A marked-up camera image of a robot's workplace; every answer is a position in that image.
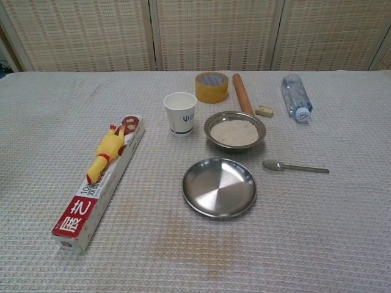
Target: plastic water bottle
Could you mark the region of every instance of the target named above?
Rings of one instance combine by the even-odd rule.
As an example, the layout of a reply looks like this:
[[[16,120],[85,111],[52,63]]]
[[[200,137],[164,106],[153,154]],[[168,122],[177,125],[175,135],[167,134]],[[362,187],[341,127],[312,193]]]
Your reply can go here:
[[[281,91],[290,117],[296,118],[298,122],[305,122],[311,118],[312,104],[300,76],[285,76],[281,83]]]

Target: rolling pin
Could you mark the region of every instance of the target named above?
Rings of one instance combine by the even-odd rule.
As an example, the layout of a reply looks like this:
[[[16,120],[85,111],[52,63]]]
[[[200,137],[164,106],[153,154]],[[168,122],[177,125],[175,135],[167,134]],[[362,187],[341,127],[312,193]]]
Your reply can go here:
[[[249,101],[249,96],[247,96],[246,89],[244,88],[243,81],[238,73],[235,73],[232,76],[233,85],[235,86],[236,95],[238,96],[240,109],[247,114],[254,115],[254,112],[251,108]]]

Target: eraser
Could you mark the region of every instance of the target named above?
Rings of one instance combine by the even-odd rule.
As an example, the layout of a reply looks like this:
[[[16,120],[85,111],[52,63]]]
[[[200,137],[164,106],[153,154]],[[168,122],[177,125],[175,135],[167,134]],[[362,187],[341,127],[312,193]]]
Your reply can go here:
[[[257,110],[255,110],[255,113],[257,115],[265,116],[265,117],[272,117],[273,115],[273,108],[270,108],[268,106],[259,106]]]

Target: stainless steel bowl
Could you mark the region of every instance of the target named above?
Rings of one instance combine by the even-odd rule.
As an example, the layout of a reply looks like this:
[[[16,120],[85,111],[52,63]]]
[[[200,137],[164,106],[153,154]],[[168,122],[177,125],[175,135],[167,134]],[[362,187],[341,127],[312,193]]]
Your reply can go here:
[[[229,120],[245,120],[253,124],[257,131],[258,131],[258,139],[256,142],[250,144],[250,145],[241,145],[241,146],[234,146],[234,145],[226,145],[224,143],[221,143],[214,139],[211,135],[210,132],[213,128],[218,123],[221,123],[223,121],[229,121]],[[235,111],[225,111],[225,112],[219,112],[211,117],[209,117],[204,126],[203,130],[205,131],[206,137],[212,141],[215,145],[220,147],[221,149],[228,151],[228,152],[240,152],[240,151],[245,151],[248,150],[249,148],[252,148],[256,145],[258,145],[266,135],[266,127],[262,123],[261,120],[259,120],[257,117],[254,117],[252,115],[242,113],[242,112],[235,112]]]

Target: spoon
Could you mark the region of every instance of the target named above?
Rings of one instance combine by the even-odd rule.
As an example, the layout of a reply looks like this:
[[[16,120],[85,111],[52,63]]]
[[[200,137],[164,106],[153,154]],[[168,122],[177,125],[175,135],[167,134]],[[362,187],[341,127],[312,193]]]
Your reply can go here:
[[[284,169],[292,169],[292,170],[307,171],[307,172],[314,172],[314,173],[325,173],[325,174],[329,173],[328,169],[284,165],[283,162],[278,161],[278,160],[265,160],[262,162],[262,165],[265,168],[267,168],[269,170],[273,170],[273,171],[282,171]]]

